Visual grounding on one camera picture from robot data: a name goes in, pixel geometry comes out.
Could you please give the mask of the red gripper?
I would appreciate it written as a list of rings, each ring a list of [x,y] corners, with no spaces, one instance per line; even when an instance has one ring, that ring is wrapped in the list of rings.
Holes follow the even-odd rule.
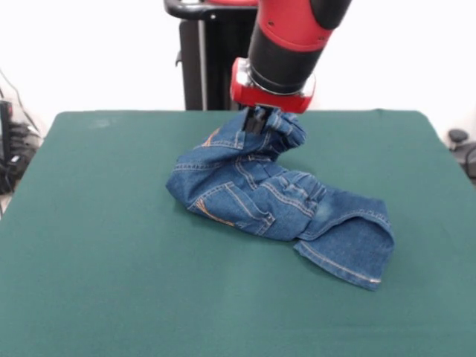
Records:
[[[315,84],[315,75],[312,74],[296,94],[275,94],[262,89],[251,79],[248,59],[236,58],[231,71],[230,95],[233,101],[247,106],[242,130],[260,134],[272,114],[272,107],[283,112],[304,113],[314,96]]]

